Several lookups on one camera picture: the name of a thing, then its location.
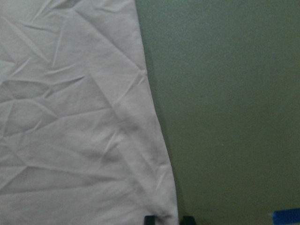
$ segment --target wrinkled fabric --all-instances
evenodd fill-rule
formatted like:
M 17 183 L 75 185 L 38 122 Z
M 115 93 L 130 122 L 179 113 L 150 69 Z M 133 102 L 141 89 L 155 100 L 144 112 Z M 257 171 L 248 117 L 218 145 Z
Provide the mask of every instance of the wrinkled fabric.
M 133 0 L 0 1 L 0 225 L 175 225 Z

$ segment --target white cloth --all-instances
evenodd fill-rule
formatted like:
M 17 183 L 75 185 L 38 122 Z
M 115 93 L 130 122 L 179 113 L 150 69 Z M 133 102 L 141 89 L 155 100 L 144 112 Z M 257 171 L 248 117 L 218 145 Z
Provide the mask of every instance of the white cloth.
M 134 0 L 0 1 L 0 225 L 176 225 Z

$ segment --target blue object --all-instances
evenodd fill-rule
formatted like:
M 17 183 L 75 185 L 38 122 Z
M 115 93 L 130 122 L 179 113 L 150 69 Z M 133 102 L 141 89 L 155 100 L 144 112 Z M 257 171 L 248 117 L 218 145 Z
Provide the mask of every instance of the blue object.
M 273 213 L 274 225 L 300 223 L 300 209 L 275 211 Z

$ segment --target strip of blue tape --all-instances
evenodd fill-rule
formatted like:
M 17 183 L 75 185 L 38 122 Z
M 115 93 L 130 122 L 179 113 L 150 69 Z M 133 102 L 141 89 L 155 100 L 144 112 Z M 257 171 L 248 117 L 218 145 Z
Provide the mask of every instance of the strip of blue tape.
M 274 225 L 285 225 L 300 223 L 300 208 L 292 210 L 281 210 L 273 213 Z

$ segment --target black object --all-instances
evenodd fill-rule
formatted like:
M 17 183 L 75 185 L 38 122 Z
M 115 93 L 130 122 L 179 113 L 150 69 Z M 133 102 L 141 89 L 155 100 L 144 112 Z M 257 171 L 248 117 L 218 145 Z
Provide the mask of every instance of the black object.
M 180 225 L 196 225 L 194 217 L 183 217 L 182 222 Z
M 145 216 L 144 225 L 155 225 L 155 216 Z

